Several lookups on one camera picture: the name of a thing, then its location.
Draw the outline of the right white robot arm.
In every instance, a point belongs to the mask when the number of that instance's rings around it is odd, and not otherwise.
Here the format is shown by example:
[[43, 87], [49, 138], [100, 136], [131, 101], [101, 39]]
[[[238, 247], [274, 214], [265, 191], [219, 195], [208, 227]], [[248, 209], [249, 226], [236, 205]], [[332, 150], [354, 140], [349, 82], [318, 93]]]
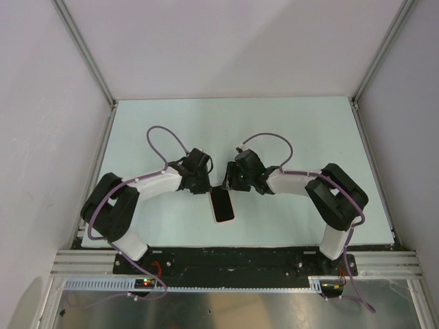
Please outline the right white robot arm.
[[364, 208], [369, 202], [366, 192], [337, 164], [329, 163], [320, 171], [284, 170], [266, 167], [251, 149], [241, 150], [228, 162], [222, 188], [260, 195], [291, 194], [309, 197], [326, 223], [318, 269], [334, 274], [341, 266], [357, 226], [364, 224]]

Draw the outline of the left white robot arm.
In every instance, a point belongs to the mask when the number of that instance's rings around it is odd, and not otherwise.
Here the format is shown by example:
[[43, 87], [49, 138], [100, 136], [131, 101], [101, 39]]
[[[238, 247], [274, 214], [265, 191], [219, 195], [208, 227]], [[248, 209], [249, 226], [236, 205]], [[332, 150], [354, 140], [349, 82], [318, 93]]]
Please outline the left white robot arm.
[[211, 157], [194, 148], [177, 161], [167, 162], [164, 169], [123, 179], [113, 172], [103, 175], [80, 211], [90, 230], [99, 235], [120, 254], [128, 257], [128, 265], [137, 273], [152, 266], [149, 245], [132, 228], [137, 205], [147, 199], [188, 190], [201, 195], [212, 190], [209, 173]]

